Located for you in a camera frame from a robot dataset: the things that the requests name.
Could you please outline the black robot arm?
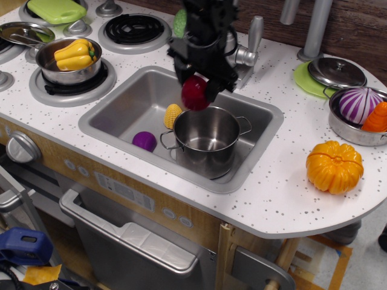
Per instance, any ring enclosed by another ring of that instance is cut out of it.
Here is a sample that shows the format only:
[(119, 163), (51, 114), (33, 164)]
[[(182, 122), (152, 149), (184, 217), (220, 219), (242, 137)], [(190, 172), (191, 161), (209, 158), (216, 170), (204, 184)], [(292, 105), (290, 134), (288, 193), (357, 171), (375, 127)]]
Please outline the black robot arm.
[(236, 70), (227, 61), (228, 33), (235, 33), (236, 1), (183, 1), (187, 13), (182, 38), (168, 40), (167, 54), (174, 59), (178, 81), (183, 84), (195, 73), (208, 79), (206, 100), (214, 102), (225, 89), (233, 92)]

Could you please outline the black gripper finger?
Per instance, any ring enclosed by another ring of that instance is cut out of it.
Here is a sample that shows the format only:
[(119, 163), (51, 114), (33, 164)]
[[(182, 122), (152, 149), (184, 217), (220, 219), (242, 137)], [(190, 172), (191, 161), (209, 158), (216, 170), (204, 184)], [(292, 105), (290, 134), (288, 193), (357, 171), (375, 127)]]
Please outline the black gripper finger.
[(196, 73), (196, 69), (185, 59), (174, 59), (174, 69), (181, 86), (184, 85), (189, 77)]
[(207, 86), (205, 88), (205, 98), (206, 101), (212, 103), (215, 101), (216, 97), (220, 92), (227, 90), (233, 92), (236, 84), (233, 82), (221, 82), (217, 79), (210, 79), (207, 81)]

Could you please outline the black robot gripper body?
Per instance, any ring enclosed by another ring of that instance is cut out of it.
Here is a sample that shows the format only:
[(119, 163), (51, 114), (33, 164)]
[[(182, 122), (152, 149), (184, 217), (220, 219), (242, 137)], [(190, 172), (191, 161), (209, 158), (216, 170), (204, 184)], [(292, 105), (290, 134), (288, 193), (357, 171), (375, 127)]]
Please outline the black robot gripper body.
[(208, 80), (217, 79), (221, 82), (236, 84), (238, 78), (236, 69), (226, 59), (225, 50), (228, 32), (229, 30), (222, 33), (213, 33), (210, 42), (203, 43), (200, 35), (196, 36), (191, 31), (186, 31), (183, 38), (171, 37), (168, 40), (167, 54), (173, 60), (188, 60), (196, 69), (196, 73)]

